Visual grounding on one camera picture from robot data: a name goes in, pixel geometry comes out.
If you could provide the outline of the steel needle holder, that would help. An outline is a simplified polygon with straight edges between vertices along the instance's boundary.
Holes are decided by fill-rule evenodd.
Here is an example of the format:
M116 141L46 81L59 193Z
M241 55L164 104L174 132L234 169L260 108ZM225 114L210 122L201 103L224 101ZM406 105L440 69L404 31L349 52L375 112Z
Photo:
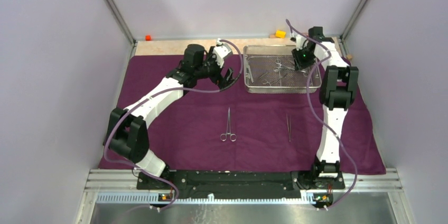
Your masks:
M291 116L289 114L286 114L286 123L288 132L288 141L291 142L292 123L291 123Z

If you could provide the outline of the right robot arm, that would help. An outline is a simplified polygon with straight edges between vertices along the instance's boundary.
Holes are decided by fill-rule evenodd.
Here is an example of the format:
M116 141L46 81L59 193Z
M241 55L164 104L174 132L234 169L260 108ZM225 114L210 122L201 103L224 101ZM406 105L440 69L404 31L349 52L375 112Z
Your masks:
M312 74L324 69L319 90L319 101L323 117L315 109L311 112L322 124L322 136L315 161L309 171L311 184L324 188L331 180L338 180L340 171L340 152L346 152L341 141L342 127L349 107L354 103L359 70L350 66L341 57L331 38L324 36L323 28L315 26L305 35L294 27L290 28L291 39L296 47L292 51L298 69L310 68L306 80L307 98L310 99Z

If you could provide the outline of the steel forceps clamp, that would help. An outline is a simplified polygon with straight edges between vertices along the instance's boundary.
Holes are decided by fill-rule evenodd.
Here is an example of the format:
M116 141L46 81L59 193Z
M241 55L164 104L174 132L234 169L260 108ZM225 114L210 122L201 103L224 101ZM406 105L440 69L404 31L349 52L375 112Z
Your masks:
M295 71L294 67L286 66L282 64L280 59L275 60L276 67L273 69L274 72L281 72L282 70Z

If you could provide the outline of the steel hemostat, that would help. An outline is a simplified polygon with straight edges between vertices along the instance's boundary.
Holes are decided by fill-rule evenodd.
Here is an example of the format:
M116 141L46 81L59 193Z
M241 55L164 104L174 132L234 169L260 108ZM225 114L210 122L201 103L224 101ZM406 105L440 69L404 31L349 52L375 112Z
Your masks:
M220 135L220 140L225 142L227 140L235 142L237 140L237 135L231 131L231 109L228 108L227 112L227 124L226 131Z

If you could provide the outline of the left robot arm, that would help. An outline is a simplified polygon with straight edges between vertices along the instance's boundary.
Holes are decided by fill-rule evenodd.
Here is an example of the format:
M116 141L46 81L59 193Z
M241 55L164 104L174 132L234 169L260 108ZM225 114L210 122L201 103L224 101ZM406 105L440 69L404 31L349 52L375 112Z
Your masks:
M199 44L189 44L178 66L153 90L126 108L116 107L111 111L104 159L111 162L108 151L113 151L121 156L117 163L146 172L150 183L157 189L166 187L170 180L169 168L150 149L147 130L169 105L188 92L197 91L195 86L199 80L210 79L219 91L231 87L236 82L234 71L229 68L225 74L221 72L232 54L232 45L223 40L218 40L209 50Z

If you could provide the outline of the metal mesh instrument tray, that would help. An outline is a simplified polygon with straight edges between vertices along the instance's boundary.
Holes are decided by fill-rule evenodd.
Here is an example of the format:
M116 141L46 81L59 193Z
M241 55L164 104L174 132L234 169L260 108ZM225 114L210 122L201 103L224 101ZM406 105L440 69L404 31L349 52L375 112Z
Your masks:
M307 78L311 68L299 71L282 70L274 72L275 60L280 59L282 64L294 67L292 50L293 45L248 45L243 49L245 86L253 94L305 94ZM250 66L254 83L247 77L246 68ZM279 74L285 78L272 86L263 85L263 79L275 79Z

